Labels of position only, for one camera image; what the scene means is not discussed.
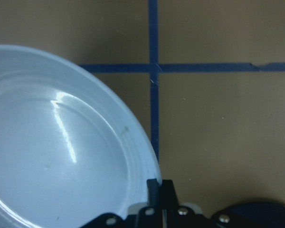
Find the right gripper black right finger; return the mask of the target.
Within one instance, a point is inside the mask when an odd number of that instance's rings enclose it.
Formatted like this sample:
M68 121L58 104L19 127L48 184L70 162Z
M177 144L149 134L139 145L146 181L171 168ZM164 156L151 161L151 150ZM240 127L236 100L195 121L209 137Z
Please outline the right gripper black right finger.
M176 210L179 202L172 180L162 180L160 186L160 205L162 209Z

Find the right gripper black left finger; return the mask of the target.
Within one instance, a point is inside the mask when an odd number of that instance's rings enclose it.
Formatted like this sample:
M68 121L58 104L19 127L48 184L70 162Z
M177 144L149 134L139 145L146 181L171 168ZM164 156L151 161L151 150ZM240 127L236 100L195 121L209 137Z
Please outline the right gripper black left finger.
M147 182L148 191L148 205L150 207L158 207L160 204L160 186L156 179L148 179Z

